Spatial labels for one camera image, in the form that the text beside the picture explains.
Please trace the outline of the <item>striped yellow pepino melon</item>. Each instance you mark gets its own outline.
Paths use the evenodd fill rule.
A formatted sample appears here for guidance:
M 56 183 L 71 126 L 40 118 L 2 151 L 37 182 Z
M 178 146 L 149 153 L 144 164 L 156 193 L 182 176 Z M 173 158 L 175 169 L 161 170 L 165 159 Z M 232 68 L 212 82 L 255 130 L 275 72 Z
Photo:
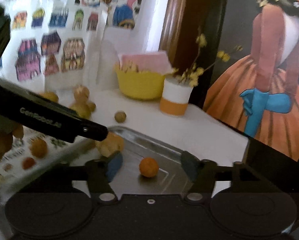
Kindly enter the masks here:
M 102 156 L 109 158 L 115 152 L 123 151 L 124 139 L 115 133 L 109 132 L 103 141 L 96 141 L 95 146 Z

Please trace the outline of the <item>greenish yellow round pear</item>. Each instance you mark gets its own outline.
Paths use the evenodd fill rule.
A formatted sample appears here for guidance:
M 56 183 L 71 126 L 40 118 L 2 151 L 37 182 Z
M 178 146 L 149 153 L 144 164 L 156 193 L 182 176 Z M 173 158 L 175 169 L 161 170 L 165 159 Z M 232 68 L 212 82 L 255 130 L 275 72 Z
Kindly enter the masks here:
M 58 103 L 59 101 L 57 94 L 54 92 L 41 92 L 39 95 L 55 103 Z

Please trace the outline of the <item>small orange tangerine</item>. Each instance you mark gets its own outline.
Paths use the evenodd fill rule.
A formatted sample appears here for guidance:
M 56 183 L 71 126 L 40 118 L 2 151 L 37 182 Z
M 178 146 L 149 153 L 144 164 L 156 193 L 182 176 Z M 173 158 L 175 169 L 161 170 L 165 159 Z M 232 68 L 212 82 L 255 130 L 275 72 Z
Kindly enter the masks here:
M 143 158 L 139 164 L 140 174 L 146 178 L 155 177 L 159 171 L 159 165 L 153 158 Z
M 30 146 L 31 154 L 39 159 L 43 159 L 46 157 L 48 153 L 48 147 L 45 140 L 37 138 L 34 139 Z

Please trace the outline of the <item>olive green pear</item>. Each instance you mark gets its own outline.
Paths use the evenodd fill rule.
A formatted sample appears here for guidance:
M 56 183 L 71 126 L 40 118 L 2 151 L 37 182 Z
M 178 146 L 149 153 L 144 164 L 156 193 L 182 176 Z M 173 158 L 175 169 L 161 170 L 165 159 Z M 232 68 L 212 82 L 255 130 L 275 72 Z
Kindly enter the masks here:
M 91 117 L 91 110 L 89 106 L 84 102 L 74 102 L 69 106 L 69 109 L 75 111 L 81 118 L 89 120 Z

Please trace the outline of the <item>small brown round fruit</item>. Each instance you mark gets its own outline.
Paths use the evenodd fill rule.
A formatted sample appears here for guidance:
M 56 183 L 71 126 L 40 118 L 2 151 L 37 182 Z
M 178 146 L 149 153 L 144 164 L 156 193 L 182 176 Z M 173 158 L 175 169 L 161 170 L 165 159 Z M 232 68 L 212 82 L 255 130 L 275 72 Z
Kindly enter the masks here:
M 77 102 L 87 102 L 89 95 L 90 91 L 85 86 L 79 85 L 73 89 L 73 96 Z

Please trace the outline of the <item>silver metal tray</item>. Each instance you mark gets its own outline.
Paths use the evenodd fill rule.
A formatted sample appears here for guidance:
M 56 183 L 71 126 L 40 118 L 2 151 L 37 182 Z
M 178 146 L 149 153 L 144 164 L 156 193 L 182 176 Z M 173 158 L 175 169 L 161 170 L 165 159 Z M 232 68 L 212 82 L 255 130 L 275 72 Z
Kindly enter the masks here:
M 182 150 L 130 128 L 112 126 L 109 131 L 124 141 L 122 167 L 110 183 L 123 194 L 178 194 L 192 186 L 181 166 Z

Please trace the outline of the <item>small brown longan right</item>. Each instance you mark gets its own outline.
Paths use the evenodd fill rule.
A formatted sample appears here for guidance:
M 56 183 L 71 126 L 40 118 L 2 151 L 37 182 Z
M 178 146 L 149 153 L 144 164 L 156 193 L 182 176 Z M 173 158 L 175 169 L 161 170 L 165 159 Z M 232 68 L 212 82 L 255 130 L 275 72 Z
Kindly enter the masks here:
M 114 115 L 114 119 L 117 123 L 121 124 L 126 121 L 127 115 L 124 111 L 117 111 Z

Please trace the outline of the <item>small brown longan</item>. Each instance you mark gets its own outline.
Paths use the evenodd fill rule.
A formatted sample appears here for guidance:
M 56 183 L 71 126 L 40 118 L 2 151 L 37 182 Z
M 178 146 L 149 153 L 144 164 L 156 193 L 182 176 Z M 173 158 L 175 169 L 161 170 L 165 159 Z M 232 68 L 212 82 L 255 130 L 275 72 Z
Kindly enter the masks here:
M 94 102 L 88 101 L 86 104 L 88 105 L 91 112 L 94 112 L 96 110 L 96 104 Z
M 117 123 L 121 124 L 126 121 L 127 115 L 124 111 L 117 111 L 114 115 L 114 119 Z

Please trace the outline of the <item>small brown longan left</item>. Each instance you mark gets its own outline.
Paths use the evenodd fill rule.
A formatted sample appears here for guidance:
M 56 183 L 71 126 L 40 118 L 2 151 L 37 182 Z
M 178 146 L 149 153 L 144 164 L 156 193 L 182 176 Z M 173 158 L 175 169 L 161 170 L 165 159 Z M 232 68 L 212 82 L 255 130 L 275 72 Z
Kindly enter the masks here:
M 94 112 L 96 110 L 96 104 L 94 102 L 88 101 L 86 104 L 88 105 L 91 112 Z

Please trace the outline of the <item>houses drawing paper sheet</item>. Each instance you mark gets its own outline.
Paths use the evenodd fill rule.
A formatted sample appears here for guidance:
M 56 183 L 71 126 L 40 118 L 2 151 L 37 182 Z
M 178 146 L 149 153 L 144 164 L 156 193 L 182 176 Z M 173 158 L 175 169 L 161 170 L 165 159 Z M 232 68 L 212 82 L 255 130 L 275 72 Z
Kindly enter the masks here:
M 33 92 L 96 84 L 107 12 L 56 0 L 12 0 L 0 78 Z

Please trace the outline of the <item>white and orange cup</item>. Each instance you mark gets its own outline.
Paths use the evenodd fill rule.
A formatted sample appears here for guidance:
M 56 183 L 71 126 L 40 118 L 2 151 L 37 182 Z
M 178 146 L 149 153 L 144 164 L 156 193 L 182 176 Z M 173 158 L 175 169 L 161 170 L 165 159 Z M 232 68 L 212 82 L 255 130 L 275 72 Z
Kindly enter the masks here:
M 179 83 L 174 77 L 166 77 L 160 100 L 160 110 L 168 115 L 185 114 L 193 88 L 186 83 Z

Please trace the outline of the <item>yellow plastic bowl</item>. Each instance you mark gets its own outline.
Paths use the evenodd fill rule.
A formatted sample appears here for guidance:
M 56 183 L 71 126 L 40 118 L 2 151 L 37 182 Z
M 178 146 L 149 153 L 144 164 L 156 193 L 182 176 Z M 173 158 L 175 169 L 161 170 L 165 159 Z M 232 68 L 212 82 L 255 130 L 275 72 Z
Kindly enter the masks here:
M 156 100 L 162 97 L 165 76 L 173 72 L 171 65 L 158 70 L 122 70 L 114 66 L 120 92 L 131 99 Z

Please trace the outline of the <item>girl in orange dress poster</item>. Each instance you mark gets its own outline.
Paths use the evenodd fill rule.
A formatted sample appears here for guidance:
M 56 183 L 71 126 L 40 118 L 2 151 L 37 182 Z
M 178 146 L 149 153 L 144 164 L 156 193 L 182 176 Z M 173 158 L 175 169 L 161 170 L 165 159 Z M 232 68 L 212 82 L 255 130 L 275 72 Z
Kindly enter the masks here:
M 299 159 L 299 0 L 228 0 L 203 110 Z

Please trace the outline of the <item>pink white paper in bowl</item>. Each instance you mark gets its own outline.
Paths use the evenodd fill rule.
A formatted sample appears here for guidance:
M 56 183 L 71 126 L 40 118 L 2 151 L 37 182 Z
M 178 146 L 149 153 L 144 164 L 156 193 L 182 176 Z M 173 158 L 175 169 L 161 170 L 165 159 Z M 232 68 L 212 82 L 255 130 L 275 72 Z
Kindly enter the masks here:
M 162 75 L 173 72 L 167 52 L 163 50 L 142 54 L 119 54 L 118 59 L 121 66 L 131 63 L 140 71 L 149 70 Z

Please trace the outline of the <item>brown wooden door frame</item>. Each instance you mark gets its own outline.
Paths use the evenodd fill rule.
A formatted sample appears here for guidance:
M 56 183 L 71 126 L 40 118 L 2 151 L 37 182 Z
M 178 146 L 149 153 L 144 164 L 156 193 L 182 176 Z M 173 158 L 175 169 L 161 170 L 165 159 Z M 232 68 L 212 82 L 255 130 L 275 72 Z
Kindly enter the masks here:
M 196 38 L 201 31 L 208 46 L 203 54 L 216 55 L 227 0 L 169 0 L 159 49 L 168 54 L 173 67 L 184 70 L 197 55 Z

